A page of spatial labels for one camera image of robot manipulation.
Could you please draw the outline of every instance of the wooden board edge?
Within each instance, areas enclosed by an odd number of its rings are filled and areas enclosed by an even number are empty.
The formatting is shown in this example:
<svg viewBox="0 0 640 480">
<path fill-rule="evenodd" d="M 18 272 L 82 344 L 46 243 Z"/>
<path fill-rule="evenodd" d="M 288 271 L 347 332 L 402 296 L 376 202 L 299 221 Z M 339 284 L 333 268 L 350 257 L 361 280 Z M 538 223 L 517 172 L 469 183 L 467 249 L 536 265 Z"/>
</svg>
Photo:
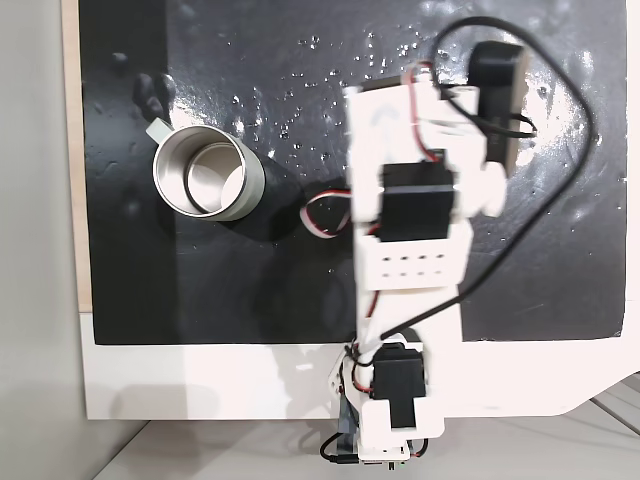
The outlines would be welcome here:
<svg viewBox="0 0 640 480">
<path fill-rule="evenodd" d="M 82 73 L 80 70 L 80 19 L 78 0 L 61 0 L 61 2 L 67 142 L 78 309 L 80 313 L 91 313 L 91 266 L 84 162 Z"/>
</svg>

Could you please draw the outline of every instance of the mug handle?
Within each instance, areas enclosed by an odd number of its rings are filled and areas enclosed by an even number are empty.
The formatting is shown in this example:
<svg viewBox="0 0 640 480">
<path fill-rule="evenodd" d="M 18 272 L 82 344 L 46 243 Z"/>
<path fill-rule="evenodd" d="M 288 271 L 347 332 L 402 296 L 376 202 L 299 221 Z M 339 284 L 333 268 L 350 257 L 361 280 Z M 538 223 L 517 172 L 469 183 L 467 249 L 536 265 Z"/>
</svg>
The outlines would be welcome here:
<svg viewBox="0 0 640 480">
<path fill-rule="evenodd" d="M 165 138 L 173 133 L 173 127 L 161 118 L 156 118 L 151 125 L 147 128 L 147 135 L 149 135 L 158 145 L 160 145 Z"/>
</svg>

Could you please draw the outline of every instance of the stainless steel mug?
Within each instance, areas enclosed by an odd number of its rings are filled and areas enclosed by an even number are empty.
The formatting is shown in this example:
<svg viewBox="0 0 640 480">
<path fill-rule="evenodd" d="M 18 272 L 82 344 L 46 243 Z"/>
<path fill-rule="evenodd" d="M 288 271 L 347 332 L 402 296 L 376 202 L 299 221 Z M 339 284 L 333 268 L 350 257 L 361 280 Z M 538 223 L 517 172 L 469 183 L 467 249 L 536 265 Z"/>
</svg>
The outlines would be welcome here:
<svg viewBox="0 0 640 480">
<path fill-rule="evenodd" d="M 158 143 L 153 180 L 164 201 L 189 217 L 237 220 L 249 214 L 264 192 L 264 170 L 240 140 L 215 127 L 174 130 L 156 118 L 147 134 Z"/>
</svg>

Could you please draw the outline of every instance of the black mat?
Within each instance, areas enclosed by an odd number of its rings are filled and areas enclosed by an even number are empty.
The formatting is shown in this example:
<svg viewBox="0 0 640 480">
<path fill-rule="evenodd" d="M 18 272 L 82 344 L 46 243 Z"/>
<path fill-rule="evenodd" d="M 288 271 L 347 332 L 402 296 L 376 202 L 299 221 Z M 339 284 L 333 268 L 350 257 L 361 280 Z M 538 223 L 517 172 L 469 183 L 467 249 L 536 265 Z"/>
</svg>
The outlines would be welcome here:
<svg viewBox="0 0 640 480">
<path fill-rule="evenodd" d="M 351 236 L 316 239 L 297 216 L 305 197 L 344 186 L 341 84 L 401 73 L 426 55 L 444 25 L 478 14 L 529 28 L 564 60 L 593 101 L 602 138 L 570 195 L 463 305 L 464 338 L 619 335 L 626 233 L 624 0 L 81 0 L 96 342 L 350 339 Z M 467 31 L 452 40 L 441 58 L 452 76 L 464 70 L 465 52 L 487 35 Z M 527 108 L 543 137 L 524 145 L 533 158 L 511 180 L 507 212 L 474 222 L 469 278 L 571 167 L 582 140 L 575 106 L 537 62 L 529 83 Z M 216 224 L 166 206 L 152 179 L 156 146 L 144 133 L 155 115 L 179 125 L 219 126 L 258 152 L 268 183 L 259 207 L 238 222 Z M 342 207 L 320 205 L 318 213 L 335 221 Z"/>
</svg>

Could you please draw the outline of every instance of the red and white wire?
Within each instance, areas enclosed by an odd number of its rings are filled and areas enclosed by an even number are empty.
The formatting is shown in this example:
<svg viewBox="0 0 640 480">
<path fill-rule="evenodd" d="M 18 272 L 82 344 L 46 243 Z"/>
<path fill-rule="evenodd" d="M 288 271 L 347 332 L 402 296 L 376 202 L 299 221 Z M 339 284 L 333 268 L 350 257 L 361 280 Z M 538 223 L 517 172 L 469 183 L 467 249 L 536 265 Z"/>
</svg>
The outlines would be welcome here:
<svg viewBox="0 0 640 480">
<path fill-rule="evenodd" d="M 351 198 L 351 192 L 349 190 L 325 190 L 311 198 L 307 202 L 307 204 L 300 209 L 300 220 L 302 220 L 302 224 L 318 238 L 329 239 L 337 237 L 344 227 L 349 223 L 349 219 L 351 218 L 351 213 L 349 210 L 345 211 L 340 224 L 336 228 L 335 231 L 329 231 L 327 229 L 323 229 L 316 222 L 314 222 L 313 218 L 309 215 L 309 206 L 312 203 L 317 202 L 318 200 L 322 200 L 323 198 Z"/>
<path fill-rule="evenodd" d="M 402 78 L 402 83 L 409 87 L 409 109 L 411 114 L 411 128 L 413 129 L 413 138 L 418 145 L 418 148 L 422 152 L 422 154 L 428 158 L 432 162 L 439 162 L 440 159 L 437 157 L 435 153 L 427 148 L 427 146 L 422 141 L 422 136 L 420 135 L 420 118 L 418 117 L 418 100 L 416 95 L 416 72 L 423 67 L 433 68 L 431 62 L 416 62 L 409 67 L 407 73 Z"/>
</svg>

